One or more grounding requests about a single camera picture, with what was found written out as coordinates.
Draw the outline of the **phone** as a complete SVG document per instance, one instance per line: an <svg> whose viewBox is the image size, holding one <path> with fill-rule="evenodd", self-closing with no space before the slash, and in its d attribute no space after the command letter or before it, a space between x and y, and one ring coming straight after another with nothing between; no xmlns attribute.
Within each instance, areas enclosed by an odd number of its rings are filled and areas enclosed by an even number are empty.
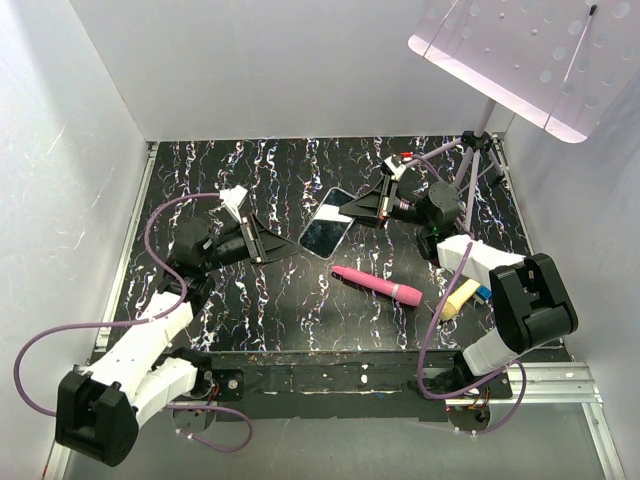
<svg viewBox="0 0 640 480"><path fill-rule="evenodd" d="M331 188L302 230L299 245L321 259L329 259L354 222L352 217L341 214L340 208L354 199L339 187Z"/></svg>

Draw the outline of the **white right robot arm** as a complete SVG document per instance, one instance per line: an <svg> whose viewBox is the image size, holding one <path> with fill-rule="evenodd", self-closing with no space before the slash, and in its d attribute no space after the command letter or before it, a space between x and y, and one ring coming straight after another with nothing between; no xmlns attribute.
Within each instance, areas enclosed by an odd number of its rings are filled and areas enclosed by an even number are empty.
<svg viewBox="0 0 640 480"><path fill-rule="evenodd" d="M512 254L458 233L458 192L446 182L432 184L415 202L398 195L397 184L395 175L385 173L339 211L375 228L388 219L421 226L422 258L488 288L493 305L493 329L457 352L449 371L428 379L424 365L417 365L416 383L424 397L475 397L522 355L577 329L576 311L550 256Z"/></svg>

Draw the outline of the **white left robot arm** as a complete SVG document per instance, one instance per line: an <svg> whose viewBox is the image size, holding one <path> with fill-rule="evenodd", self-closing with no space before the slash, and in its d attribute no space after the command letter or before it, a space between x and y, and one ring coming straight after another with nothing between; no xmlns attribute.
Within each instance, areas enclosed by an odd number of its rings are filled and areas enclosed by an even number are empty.
<svg viewBox="0 0 640 480"><path fill-rule="evenodd" d="M141 427L180 396L205 398L216 384L203 353L169 348L203 310L215 286L213 271L249 260L268 264L295 254L294 242L250 214L214 235L192 218L175 233L163 279L145 312L152 321L130 327L86 372L69 372L57 393L57 443L108 466L132 450Z"/></svg>

